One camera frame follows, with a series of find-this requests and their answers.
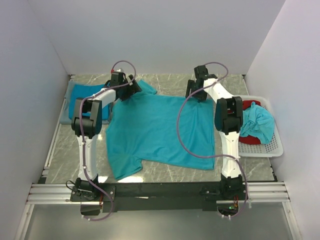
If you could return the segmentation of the teal t shirt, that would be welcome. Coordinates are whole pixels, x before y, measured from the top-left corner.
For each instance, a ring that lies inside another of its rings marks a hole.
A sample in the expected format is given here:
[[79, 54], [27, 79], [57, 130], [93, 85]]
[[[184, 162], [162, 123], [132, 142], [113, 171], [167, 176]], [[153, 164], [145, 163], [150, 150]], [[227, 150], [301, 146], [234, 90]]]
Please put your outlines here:
[[107, 159], [116, 180], [139, 172], [142, 161], [212, 170], [215, 160], [214, 103], [158, 95], [140, 80], [142, 89], [112, 109], [106, 129]]

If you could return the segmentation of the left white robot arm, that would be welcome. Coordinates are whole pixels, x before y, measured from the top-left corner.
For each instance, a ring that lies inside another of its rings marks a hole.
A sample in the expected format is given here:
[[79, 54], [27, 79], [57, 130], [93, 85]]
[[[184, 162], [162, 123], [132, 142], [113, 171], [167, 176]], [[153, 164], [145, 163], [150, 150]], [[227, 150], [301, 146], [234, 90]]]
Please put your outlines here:
[[102, 130], [103, 108], [141, 91], [134, 75], [126, 76], [117, 70], [112, 71], [111, 79], [97, 92], [75, 100], [71, 128], [79, 146], [79, 173], [72, 189], [74, 195], [83, 195], [88, 201], [94, 201], [102, 192], [98, 181], [96, 143]]

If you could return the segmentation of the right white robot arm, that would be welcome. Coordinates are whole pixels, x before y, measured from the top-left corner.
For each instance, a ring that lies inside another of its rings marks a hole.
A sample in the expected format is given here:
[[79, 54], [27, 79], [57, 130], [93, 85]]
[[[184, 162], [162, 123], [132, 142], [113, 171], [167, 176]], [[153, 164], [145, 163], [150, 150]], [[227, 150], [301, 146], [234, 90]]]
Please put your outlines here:
[[222, 170], [218, 193], [224, 200], [243, 192], [243, 175], [238, 164], [239, 137], [243, 125], [243, 101], [228, 92], [206, 65], [194, 68], [195, 80], [188, 80], [185, 97], [199, 101], [210, 96], [215, 102], [214, 126], [222, 144]]

